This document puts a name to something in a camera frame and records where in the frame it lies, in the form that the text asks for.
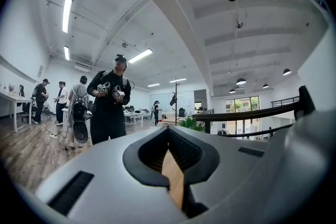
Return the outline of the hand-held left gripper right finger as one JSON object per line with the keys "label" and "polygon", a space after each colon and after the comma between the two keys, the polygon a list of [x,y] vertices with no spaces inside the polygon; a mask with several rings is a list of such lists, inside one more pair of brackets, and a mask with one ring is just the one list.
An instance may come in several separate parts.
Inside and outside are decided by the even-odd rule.
{"label": "hand-held left gripper right finger", "polygon": [[208,210],[197,202],[191,190],[194,184],[207,181],[220,162],[215,147],[175,127],[167,129],[168,150],[184,175],[182,211],[193,218]]}

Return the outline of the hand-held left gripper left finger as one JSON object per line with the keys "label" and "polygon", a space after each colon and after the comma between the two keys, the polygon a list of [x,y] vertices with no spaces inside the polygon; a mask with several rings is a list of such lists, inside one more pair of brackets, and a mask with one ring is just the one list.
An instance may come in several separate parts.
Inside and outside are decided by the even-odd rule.
{"label": "hand-held left gripper left finger", "polygon": [[169,140],[169,130],[161,128],[130,144],[122,156],[127,172],[143,185],[169,187],[169,179],[162,174]]}

